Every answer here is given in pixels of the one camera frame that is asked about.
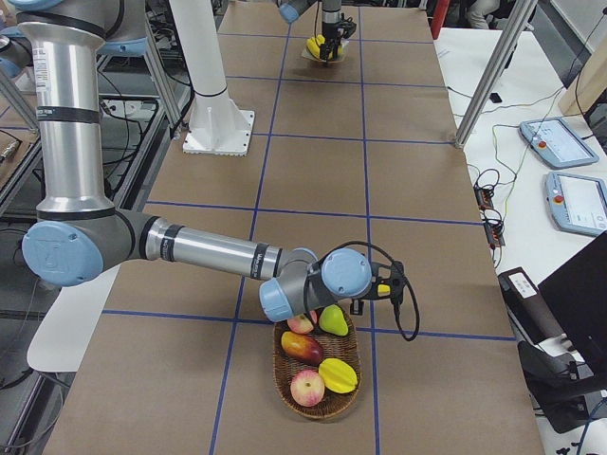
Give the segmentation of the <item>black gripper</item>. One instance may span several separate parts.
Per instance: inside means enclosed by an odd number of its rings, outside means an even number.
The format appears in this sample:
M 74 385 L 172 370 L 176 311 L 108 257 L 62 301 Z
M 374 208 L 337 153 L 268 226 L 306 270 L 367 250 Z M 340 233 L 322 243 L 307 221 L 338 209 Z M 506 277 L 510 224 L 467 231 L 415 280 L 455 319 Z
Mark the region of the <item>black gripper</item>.
M 363 299 L 352 299 L 350 303 L 349 312 L 351 315 L 363 315 L 364 314 L 364 300 Z
M 329 62 L 332 58 L 340 58 L 342 45 L 340 42 L 340 21 L 322 21 L 322 36 L 324 43 L 320 44 L 320 58 Z

